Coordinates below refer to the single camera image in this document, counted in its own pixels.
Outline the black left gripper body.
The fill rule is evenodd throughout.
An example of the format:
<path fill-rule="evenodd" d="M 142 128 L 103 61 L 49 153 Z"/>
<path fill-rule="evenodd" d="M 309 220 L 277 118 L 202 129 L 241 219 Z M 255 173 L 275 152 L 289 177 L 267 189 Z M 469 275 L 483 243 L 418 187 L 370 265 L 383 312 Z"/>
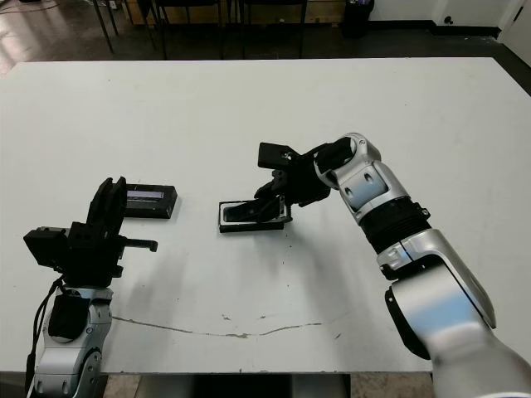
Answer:
<path fill-rule="evenodd" d="M 120 278 L 119 265 L 127 247 L 156 252 L 156 240 L 130 239 L 120 234 L 122 222 L 106 225 L 73 222 L 67 237 L 66 257 L 62 274 L 72 287 L 109 287 L 113 278 Z"/>

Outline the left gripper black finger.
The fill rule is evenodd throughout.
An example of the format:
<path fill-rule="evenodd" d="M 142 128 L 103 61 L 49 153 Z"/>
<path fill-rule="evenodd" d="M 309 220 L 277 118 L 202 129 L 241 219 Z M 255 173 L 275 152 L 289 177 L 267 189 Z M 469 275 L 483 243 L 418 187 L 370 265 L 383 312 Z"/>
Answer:
<path fill-rule="evenodd" d="M 120 177 L 112 184 L 108 205 L 108 223 L 121 224 L 127 206 L 127 184 L 124 177 Z"/>
<path fill-rule="evenodd" d="M 92 201 L 90 202 L 87 224 L 106 224 L 108 221 L 107 201 L 110 199 L 110 192 L 113 186 L 113 179 L 107 177 L 98 187 Z"/>

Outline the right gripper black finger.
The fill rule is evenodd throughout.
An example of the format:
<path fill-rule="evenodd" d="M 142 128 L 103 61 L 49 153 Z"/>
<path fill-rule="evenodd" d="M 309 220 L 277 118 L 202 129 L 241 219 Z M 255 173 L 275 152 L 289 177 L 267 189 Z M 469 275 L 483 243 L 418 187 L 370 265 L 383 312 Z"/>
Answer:
<path fill-rule="evenodd" d="M 252 220 L 272 220 L 280 216 L 283 197 L 257 198 L 250 203 Z"/>
<path fill-rule="evenodd" d="M 260 187 L 255 195 L 255 199 L 271 199 L 278 196 L 284 196 L 287 182 L 280 179 L 273 179 Z"/>

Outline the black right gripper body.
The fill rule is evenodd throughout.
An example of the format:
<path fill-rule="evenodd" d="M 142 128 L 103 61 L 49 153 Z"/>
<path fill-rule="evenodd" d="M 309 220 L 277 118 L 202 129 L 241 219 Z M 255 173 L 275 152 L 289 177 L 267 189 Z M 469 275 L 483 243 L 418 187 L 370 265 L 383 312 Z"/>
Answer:
<path fill-rule="evenodd" d="M 273 193 L 276 197 L 283 197 L 287 207 L 308 206 L 329 196 L 331 188 L 319 179 L 315 171 L 316 154 L 316 151 L 305 154 L 286 151 L 281 154 L 284 164 L 273 172 Z"/>

